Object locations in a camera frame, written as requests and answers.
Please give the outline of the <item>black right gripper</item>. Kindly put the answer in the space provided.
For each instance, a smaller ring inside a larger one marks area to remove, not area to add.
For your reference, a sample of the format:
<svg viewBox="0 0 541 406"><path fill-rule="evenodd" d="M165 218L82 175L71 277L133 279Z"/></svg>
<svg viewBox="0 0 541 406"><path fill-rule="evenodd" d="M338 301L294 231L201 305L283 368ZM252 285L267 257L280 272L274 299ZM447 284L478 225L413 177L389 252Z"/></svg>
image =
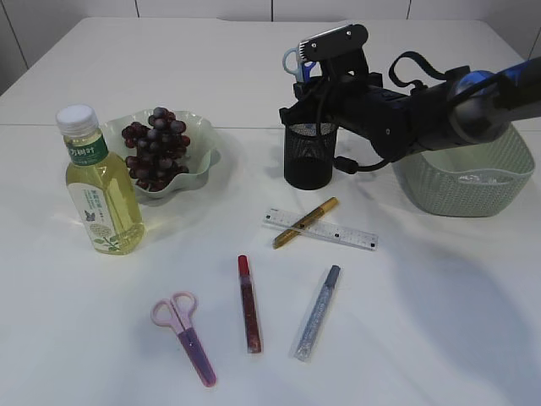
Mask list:
<svg viewBox="0 0 541 406"><path fill-rule="evenodd" d="M279 110L287 127L311 124L315 150L332 163L351 163L324 142L323 125L342 127L368 140L382 163L427 150L427 113L418 101L427 91L406 96L383 87L363 54L301 57L317 63L321 75L294 85L297 102Z"/></svg>

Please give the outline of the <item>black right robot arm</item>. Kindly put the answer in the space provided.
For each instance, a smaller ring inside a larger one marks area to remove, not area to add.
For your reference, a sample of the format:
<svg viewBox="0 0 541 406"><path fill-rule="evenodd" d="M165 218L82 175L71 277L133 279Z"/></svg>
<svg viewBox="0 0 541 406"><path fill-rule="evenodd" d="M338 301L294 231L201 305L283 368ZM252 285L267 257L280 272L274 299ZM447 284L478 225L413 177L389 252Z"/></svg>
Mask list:
<svg viewBox="0 0 541 406"><path fill-rule="evenodd" d="M368 140L380 162L362 166L331 156L345 173L372 172L406 156L498 140L517 120L540 115L540 60L538 58L498 73L472 71L467 66L441 73L419 53L409 51L428 76L440 81L428 87L421 80L407 82L408 95L389 91L376 76L356 78L327 75L297 85L298 100L280 110L285 125L331 123Z"/></svg>

